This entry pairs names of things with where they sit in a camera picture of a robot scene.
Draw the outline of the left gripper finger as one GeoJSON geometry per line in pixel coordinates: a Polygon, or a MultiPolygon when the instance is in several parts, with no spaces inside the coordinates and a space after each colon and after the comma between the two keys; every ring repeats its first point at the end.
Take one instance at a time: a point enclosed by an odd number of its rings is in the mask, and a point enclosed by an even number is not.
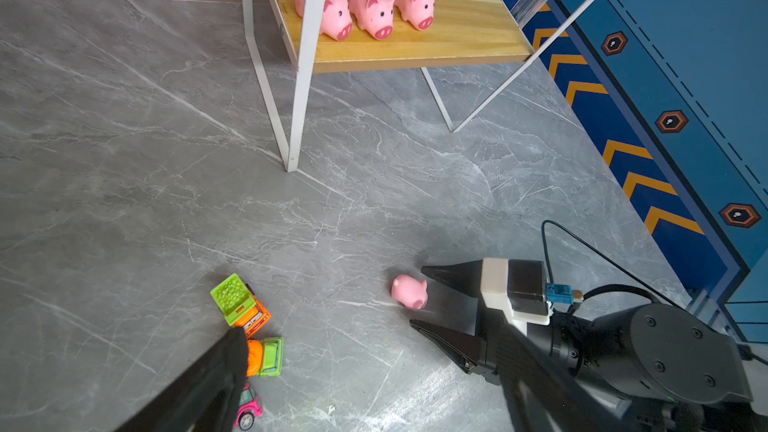
{"type": "Polygon", "coordinates": [[[231,431],[245,387],[248,346],[240,328],[228,330],[120,431],[231,431]]]}

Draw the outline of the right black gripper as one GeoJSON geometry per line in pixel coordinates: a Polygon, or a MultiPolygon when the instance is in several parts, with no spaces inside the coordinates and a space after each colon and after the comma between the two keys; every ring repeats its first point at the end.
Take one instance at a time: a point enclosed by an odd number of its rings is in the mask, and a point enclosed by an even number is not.
{"type": "MultiPolygon", "coordinates": [[[[472,298],[481,296],[483,261],[421,267],[421,273],[472,298]]],[[[432,341],[463,372],[478,374],[491,384],[500,384],[500,372],[517,360],[530,365],[528,349],[536,348],[555,366],[576,377],[576,339],[568,330],[569,317],[555,311],[548,325],[522,323],[522,330],[509,324],[501,311],[479,306],[475,335],[423,320],[411,319],[410,327],[432,341]]]]}

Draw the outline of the green orange dump truck toy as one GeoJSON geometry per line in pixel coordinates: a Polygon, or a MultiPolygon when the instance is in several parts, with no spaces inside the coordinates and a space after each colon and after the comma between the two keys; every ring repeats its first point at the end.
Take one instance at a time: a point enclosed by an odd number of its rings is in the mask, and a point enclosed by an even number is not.
{"type": "Polygon", "coordinates": [[[255,297],[237,273],[214,287],[210,295],[230,327],[240,327],[252,339],[271,319],[271,313],[255,297]]]}

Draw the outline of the white frame wooden shelf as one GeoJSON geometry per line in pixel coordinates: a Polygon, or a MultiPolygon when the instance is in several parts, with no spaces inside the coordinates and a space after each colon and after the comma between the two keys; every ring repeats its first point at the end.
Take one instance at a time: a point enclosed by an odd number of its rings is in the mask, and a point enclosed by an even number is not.
{"type": "Polygon", "coordinates": [[[551,45],[530,44],[522,31],[547,1],[268,0],[296,75],[283,123],[257,45],[254,0],[242,0],[245,39],[284,169],[299,166],[314,75],[508,63],[523,72],[551,45]]]}

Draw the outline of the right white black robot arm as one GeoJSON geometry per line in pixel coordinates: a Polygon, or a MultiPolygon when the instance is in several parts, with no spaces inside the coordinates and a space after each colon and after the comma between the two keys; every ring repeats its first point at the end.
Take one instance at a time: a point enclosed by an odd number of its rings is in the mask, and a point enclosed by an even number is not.
{"type": "Polygon", "coordinates": [[[593,320],[585,293],[548,281],[536,260],[425,266],[477,300],[475,330],[412,327],[463,372],[503,389],[519,431],[763,431],[747,366],[758,357],[652,294],[593,320]]]}

